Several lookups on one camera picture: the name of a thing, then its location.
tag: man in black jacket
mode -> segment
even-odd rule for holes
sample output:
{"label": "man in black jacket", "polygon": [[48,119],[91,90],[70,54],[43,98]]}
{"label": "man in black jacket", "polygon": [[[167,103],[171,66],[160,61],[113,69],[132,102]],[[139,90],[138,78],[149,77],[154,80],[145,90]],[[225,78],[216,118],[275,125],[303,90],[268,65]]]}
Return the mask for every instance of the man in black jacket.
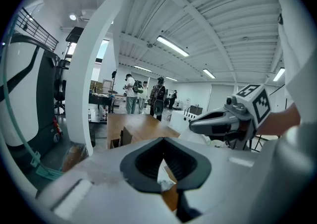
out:
{"label": "man in black jacket", "polygon": [[173,105],[175,103],[175,99],[177,99],[177,90],[174,90],[174,93],[172,93],[172,97],[169,100],[169,106],[168,109],[171,111],[173,109]]}

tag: round ceiling light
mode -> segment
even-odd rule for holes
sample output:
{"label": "round ceiling light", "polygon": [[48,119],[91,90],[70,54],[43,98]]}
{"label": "round ceiling light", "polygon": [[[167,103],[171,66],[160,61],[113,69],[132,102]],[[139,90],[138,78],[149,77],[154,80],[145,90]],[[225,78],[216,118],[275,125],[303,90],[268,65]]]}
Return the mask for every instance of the round ceiling light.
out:
{"label": "round ceiling light", "polygon": [[71,20],[76,20],[76,16],[75,16],[74,14],[71,14],[71,15],[69,16],[69,18],[70,18]]}

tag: wooden tabletop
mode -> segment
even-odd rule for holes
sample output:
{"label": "wooden tabletop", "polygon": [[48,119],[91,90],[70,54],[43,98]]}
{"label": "wooden tabletop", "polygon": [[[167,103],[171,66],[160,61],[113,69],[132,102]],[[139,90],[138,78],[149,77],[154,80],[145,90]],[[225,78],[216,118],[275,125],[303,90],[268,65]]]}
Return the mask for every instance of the wooden tabletop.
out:
{"label": "wooden tabletop", "polygon": [[178,132],[148,114],[109,114],[107,124],[108,143],[120,138],[120,132],[124,126],[132,134],[132,142],[179,136]]}

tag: wooden table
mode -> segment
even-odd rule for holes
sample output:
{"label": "wooden table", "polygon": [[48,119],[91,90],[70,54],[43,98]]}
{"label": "wooden table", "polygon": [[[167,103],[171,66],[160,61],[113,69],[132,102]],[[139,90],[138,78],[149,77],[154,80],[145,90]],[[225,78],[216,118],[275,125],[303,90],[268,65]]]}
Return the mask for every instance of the wooden table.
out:
{"label": "wooden table", "polygon": [[[109,114],[107,126],[108,149],[110,149],[111,140],[120,138],[124,126],[132,134],[131,143],[158,137],[178,138],[179,136],[178,132],[148,114]],[[170,169],[167,166],[165,169],[169,177],[177,182]],[[163,200],[172,211],[177,208],[178,193],[176,186],[177,184],[169,191],[162,193]]]}

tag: metal rack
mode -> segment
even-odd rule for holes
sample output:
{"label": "metal rack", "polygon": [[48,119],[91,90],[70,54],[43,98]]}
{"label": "metal rack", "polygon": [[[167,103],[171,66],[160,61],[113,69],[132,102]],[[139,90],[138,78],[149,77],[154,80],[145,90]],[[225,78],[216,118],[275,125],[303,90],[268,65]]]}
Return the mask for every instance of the metal rack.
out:
{"label": "metal rack", "polygon": [[58,40],[50,35],[24,8],[18,12],[16,26],[47,45],[53,51],[55,50]]}

